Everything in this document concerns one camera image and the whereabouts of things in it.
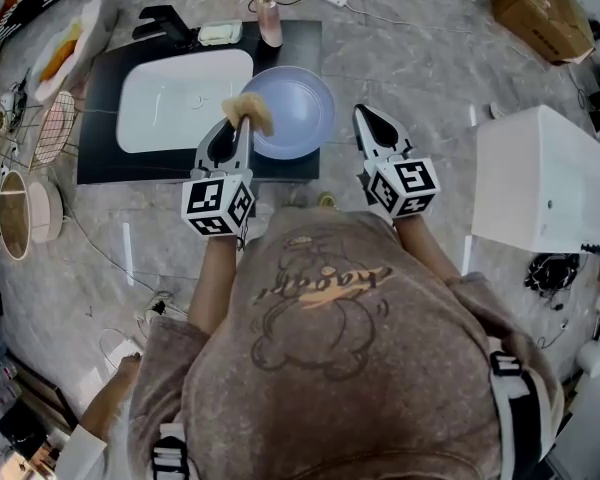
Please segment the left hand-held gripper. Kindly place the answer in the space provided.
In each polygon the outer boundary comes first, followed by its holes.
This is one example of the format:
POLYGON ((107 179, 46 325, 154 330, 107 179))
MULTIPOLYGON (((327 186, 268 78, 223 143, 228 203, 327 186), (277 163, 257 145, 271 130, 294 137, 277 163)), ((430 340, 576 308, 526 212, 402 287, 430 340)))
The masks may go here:
POLYGON ((243 116, 236 128, 218 122, 199 144, 191 179, 182 185, 181 218, 199 236, 244 236, 255 215, 249 168, 252 119, 243 116))

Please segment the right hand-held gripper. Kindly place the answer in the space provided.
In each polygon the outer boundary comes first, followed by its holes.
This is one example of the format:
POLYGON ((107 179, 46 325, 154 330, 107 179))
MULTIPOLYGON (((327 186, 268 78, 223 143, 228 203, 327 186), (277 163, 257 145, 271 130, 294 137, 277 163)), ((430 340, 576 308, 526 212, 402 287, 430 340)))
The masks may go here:
POLYGON ((409 134, 384 111, 356 104, 353 124, 367 159, 362 184, 369 204, 378 204, 392 219, 423 213, 441 191, 431 159, 406 158, 413 149, 409 134))

